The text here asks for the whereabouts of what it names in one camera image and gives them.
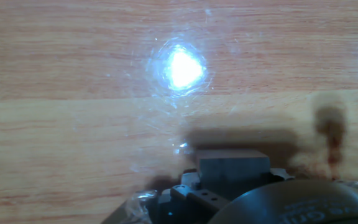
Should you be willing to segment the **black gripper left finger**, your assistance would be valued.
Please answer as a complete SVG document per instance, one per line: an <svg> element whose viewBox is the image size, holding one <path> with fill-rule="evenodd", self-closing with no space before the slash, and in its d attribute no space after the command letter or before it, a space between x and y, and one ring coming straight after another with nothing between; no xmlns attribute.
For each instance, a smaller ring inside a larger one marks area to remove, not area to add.
<svg viewBox="0 0 358 224"><path fill-rule="evenodd" d="M174 218L211 218L228 204L228 199L203 188L197 172L189 172L180 184L163 191L158 212Z"/></svg>

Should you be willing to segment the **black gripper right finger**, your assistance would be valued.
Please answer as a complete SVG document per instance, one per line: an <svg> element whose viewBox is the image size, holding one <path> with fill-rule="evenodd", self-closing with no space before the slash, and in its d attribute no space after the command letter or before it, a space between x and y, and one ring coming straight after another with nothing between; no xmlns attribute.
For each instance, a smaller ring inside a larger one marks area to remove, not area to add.
<svg viewBox="0 0 358 224"><path fill-rule="evenodd" d="M270 178L271 182L282 182L295 179L294 176L287 173L286 169L271 168L270 173L272 175Z"/></svg>

